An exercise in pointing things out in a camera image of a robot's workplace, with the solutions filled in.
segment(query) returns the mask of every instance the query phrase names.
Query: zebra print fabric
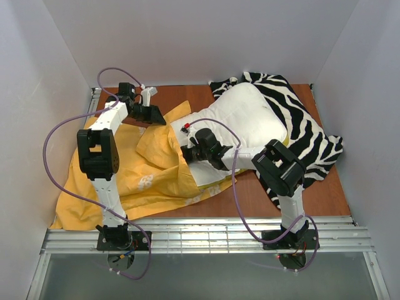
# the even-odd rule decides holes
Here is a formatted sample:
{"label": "zebra print fabric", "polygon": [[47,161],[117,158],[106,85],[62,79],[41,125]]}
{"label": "zebra print fabric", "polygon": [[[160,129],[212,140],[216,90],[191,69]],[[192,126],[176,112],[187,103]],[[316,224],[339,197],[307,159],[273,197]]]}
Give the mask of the zebra print fabric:
{"label": "zebra print fabric", "polygon": [[[221,82],[209,82],[215,100],[238,82],[235,77]],[[289,134],[287,147],[307,167],[304,188],[308,188],[317,180],[322,181],[343,152],[342,137],[325,135],[282,76],[244,72],[241,82],[251,83],[258,88],[276,116],[285,125]],[[279,208],[277,195],[259,177],[258,172],[256,174],[271,201]]]}

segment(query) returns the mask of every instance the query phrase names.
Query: white pillowcase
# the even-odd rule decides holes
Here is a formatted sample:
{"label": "white pillowcase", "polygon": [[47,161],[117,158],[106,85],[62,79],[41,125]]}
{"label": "white pillowcase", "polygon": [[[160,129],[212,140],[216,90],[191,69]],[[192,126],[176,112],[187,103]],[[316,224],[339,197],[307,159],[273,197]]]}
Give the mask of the white pillowcase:
{"label": "white pillowcase", "polygon": [[[237,84],[222,94],[208,108],[194,112],[171,123],[181,146],[188,145],[188,137],[181,132],[182,126],[201,118],[218,120],[232,129],[242,142],[243,148],[266,145],[270,140],[283,142],[287,131],[282,122],[251,83]],[[225,146],[236,146],[236,138],[221,125],[212,121],[201,121],[192,126],[199,130],[209,128],[217,140]],[[200,188],[225,179],[230,171],[214,169],[208,161],[189,164],[192,176]]]}

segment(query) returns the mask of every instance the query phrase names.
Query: yellow blanket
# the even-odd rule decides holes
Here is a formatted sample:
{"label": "yellow blanket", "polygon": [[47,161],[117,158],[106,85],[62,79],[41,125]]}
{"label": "yellow blanket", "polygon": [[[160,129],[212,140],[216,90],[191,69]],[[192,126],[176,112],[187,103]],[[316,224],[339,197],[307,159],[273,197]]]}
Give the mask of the yellow blanket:
{"label": "yellow blanket", "polygon": [[[115,134],[120,167],[117,186],[122,207],[129,219],[170,211],[210,198],[231,185],[227,179],[200,190],[191,176],[178,140],[169,123],[191,113],[184,102],[167,113],[166,126],[142,127],[122,124]],[[85,128],[95,122],[87,121]],[[93,185],[79,168],[75,150],[69,166],[65,188],[97,200]],[[92,230],[102,224],[101,209],[91,203],[61,193],[56,207],[56,220],[51,228]]]}

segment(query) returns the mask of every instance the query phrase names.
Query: wooden board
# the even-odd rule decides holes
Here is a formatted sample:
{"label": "wooden board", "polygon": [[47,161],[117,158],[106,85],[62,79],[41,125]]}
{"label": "wooden board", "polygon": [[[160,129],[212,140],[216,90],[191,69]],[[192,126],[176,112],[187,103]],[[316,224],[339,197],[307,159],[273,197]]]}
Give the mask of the wooden board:
{"label": "wooden board", "polygon": [[[309,86],[293,84],[292,87],[311,116],[321,125]],[[159,86],[157,89],[158,93],[151,98],[151,103],[158,105],[163,114],[186,100],[190,102],[192,111],[200,111],[214,102],[209,86]],[[113,93],[117,91],[116,88],[108,90]],[[104,107],[107,97],[105,92],[101,93],[97,109]],[[130,118],[127,118],[124,123],[148,126]],[[281,215],[267,197],[253,172],[248,171],[237,176],[236,190],[245,216],[278,217]],[[324,181],[315,182],[304,191],[303,195],[304,209],[312,216],[349,216],[351,214],[335,167],[331,169]],[[157,218],[238,217],[238,213],[234,205],[232,188],[229,188],[205,201],[153,216]]]}

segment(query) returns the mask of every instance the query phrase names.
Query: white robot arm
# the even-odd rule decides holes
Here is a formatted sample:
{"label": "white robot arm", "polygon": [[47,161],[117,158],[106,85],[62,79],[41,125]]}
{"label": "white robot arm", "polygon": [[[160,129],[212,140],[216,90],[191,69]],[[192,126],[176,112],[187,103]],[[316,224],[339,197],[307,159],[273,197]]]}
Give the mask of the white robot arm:
{"label": "white robot arm", "polygon": [[[181,129],[188,135],[189,145],[192,146],[181,147],[187,163],[207,160],[216,169],[232,170],[236,149],[221,145],[209,128],[196,131],[194,136],[190,135],[190,130],[188,124]],[[291,248],[304,242],[307,242],[307,245],[315,244],[313,240],[308,241],[308,237],[312,239],[314,233],[308,229],[308,221],[304,217],[302,191],[306,167],[287,147],[277,140],[272,140],[265,146],[240,148],[235,168],[257,170],[279,198],[282,213],[281,230],[272,234],[263,232],[263,239],[276,238],[295,220],[299,220],[283,242],[273,246],[264,245],[265,248]]]}
{"label": "white robot arm", "polygon": [[[131,116],[145,123],[165,125],[166,122],[157,106],[150,105],[150,97],[157,93],[155,87],[144,87],[137,95],[134,86],[127,82],[119,84],[117,96],[119,102],[110,110],[103,112],[96,122],[88,129],[77,133],[77,148],[79,167],[92,182],[98,201],[108,209],[125,216],[117,189],[116,173],[119,169],[119,156],[114,135],[122,121]],[[135,103],[134,98],[140,96],[142,101]],[[115,104],[115,99],[109,97],[106,107]],[[107,242],[117,247],[124,247],[130,242],[128,225],[107,209],[102,212],[102,232]]]}

